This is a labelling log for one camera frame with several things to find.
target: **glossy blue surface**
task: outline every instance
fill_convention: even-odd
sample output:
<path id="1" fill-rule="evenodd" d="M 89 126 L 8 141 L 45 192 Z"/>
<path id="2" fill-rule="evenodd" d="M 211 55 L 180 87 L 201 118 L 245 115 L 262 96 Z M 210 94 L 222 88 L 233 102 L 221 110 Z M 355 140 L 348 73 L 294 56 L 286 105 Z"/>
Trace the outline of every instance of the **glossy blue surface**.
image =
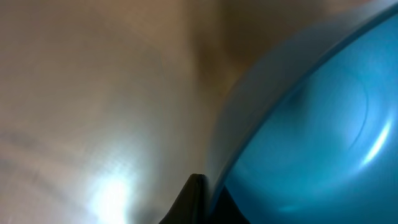
<path id="1" fill-rule="evenodd" d="M 398 16 L 284 99 L 226 180 L 251 223 L 398 223 Z"/>

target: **wooden floor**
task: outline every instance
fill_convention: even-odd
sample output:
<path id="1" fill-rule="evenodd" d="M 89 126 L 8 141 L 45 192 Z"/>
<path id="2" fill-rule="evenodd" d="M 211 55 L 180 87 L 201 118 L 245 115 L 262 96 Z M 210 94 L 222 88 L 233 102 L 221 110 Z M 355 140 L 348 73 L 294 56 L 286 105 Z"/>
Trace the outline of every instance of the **wooden floor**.
<path id="1" fill-rule="evenodd" d="M 157 223 L 279 41 L 365 0 L 2 0 L 0 224 Z"/>

